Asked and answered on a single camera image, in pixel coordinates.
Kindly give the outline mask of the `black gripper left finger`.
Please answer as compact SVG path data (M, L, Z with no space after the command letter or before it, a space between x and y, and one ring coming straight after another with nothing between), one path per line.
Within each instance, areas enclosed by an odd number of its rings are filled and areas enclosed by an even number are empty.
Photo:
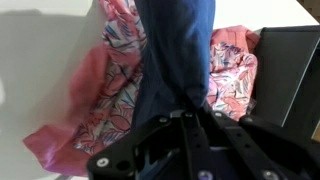
M156 116L93 155L89 180L187 180L177 123L182 115Z

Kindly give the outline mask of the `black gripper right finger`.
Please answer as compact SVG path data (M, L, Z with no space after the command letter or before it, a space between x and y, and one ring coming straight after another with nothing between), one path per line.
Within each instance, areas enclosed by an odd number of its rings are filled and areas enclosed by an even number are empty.
M234 121L220 111L186 113L209 131L210 142L226 141L256 180L320 180L319 144L292 139L284 128L253 116Z

